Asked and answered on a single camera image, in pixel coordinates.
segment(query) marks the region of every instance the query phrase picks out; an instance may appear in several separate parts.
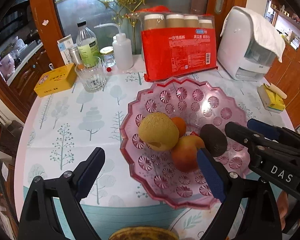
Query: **black bottle cap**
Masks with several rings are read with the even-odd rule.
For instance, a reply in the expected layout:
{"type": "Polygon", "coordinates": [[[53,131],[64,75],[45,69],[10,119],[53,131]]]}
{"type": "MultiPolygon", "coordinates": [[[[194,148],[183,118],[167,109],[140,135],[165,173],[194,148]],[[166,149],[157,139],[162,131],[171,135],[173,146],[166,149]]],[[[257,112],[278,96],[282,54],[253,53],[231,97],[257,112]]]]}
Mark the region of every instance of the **black bottle cap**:
{"type": "Polygon", "coordinates": [[[78,27],[81,27],[81,26],[84,26],[84,25],[86,25],[87,23],[86,23],[86,21],[84,21],[84,22],[81,22],[81,23],[77,23],[77,26],[78,27]]]}

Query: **bottle nozzle tube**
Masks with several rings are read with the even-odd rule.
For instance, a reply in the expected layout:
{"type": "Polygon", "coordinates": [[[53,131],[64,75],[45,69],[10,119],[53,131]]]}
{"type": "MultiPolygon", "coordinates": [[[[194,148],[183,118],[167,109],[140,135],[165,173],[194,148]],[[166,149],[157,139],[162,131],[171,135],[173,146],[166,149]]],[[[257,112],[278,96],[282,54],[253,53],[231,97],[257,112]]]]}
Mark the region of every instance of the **bottle nozzle tube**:
{"type": "Polygon", "coordinates": [[[115,23],[104,23],[104,24],[100,24],[97,26],[94,26],[94,28],[102,28],[102,27],[107,27],[107,26],[114,26],[116,28],[118,28],[119,33],[121,33],[121,28],[119,25],[115,24],[115,23]]]}

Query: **metal canister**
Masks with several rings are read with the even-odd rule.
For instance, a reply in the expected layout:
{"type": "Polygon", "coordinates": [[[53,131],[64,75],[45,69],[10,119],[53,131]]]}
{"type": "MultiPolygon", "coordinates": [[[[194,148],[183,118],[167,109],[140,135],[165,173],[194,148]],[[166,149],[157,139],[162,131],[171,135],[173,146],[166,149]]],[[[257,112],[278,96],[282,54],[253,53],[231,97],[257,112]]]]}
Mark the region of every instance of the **metal canister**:
{"type": "Polygon", "coordinates": [[[76,66],[79,65],[79,64],[82,64],[82,60],[81,60],[81,57],[80,57],[78,47],[74,46],[74,47],[69,48],[68,50],[69,50],[69,54],[70,54],[70,57],[71,57],[73,63],[76,66]]]}

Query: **orange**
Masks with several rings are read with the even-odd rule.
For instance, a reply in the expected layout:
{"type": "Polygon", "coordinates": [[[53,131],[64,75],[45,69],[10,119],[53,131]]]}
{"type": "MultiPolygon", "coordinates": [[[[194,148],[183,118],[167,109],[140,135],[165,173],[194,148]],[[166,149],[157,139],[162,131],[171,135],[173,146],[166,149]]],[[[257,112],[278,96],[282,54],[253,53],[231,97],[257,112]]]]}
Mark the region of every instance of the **orange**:
{"type": "Polygon", "coordinates": [[[172,117],[171,120],[178,127],[179,130],[179,138],[184,136],[186,133],[187,125],[186,122],[181,117],[172,117]]]}

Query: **white box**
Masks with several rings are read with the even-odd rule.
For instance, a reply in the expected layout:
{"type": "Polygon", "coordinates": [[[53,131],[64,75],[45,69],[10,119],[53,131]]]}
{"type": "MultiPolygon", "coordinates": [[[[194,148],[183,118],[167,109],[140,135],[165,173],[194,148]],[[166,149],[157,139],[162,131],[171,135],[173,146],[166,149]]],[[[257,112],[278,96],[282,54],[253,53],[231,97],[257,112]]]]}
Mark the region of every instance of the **white box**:
{"type": "Polygon", "coordinates": [[[68,35],[62,38],[61,40],[58,40],[58,47],[65,65],[73,63],[68,50],[69,48],[73,47],[73,41],[71,35],[68,35]]]}

